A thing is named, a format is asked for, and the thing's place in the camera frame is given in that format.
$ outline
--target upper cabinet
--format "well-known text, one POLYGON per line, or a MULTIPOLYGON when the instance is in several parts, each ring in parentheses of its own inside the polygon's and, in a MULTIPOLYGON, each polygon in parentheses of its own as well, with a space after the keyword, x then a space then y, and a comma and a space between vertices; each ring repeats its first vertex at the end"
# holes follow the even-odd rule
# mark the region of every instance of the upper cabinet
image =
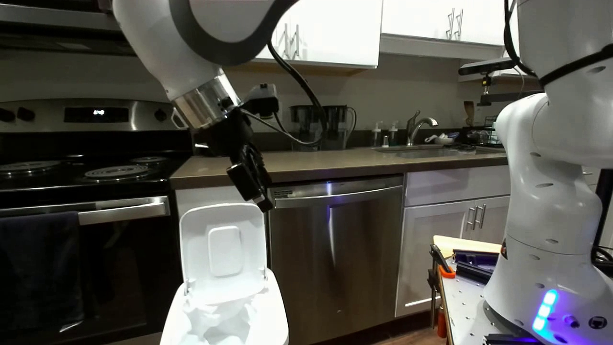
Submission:
MULTIPOLYGON (((284 59, 378 66, 381 0, 301 0, 278 22, 272 43, 284 59)), ((272 59, 265 47, 259 59, 272 59)))
POLYGON ((502 0, 383 0, 381 51, 489 59, 502 55, 502 0))

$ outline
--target blue light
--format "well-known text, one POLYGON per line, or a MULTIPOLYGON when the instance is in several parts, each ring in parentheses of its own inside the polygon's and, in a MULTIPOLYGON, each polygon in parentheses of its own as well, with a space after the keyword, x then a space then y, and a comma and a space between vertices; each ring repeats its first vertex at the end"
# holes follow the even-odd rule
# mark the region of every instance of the blue light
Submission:
POLYGON ((535 321, 533 321, 533 329, 535 331, 540 331, 544 327, 544 317, 537 317, 535 321))
POLYGON ((552 306, 552 304, 556 302, 556 298, 558 298, 558 290, 556 290, 556 289, 550 289, 550 290, 544 294, 542 302, 552 306))
POLYGON ((550 313, 552 313, 552 306, 540 304, 539 315, 540 315, 540 317, 548 317, 550 313))

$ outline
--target dishwasher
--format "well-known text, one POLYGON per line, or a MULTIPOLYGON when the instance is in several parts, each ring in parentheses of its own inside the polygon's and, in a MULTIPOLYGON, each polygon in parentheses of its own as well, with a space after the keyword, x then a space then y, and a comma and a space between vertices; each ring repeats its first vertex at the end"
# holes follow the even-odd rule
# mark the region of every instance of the dishwasher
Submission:
POLYGON ((403 175, 270 187, 268 262, 290 342, 318 342, 395 319, 403 175))

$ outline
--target wall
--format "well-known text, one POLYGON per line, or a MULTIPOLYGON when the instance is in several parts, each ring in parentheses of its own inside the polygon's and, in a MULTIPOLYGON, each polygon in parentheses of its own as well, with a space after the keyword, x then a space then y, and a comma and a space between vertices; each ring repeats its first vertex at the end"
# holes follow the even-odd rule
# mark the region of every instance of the wall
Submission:
MULTIPOLYGON (((418 108, 443 126, 464 124, 458 87, 460 60, 381 55, 376 70, 309 70, 307 80, 322 103, 349 103, 358 108, 358 128, 376 120, 401 120, 418 108)), ((307 103, 305 91, 276 64, 249 64, 228 70, 236 89, 276 82, 284 116, 293 103, 307 103)), ((27 97, 140 97, 165 99, 161 85, 136 57, 63 55, 0 51, 0 101, 27 97)))

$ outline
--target kitchen sink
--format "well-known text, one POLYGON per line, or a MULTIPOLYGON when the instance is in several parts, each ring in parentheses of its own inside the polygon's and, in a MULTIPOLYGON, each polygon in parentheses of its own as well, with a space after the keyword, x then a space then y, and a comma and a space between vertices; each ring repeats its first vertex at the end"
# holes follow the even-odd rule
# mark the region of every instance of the kitchen sink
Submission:
POLYGON ((452 154, 479 154, 479 152, 504 152, 502 147, 454 147, 443 143, 424 143, 424 145, 391 145, 376 147, 380 152, 397 156, 452 156, 452 154))

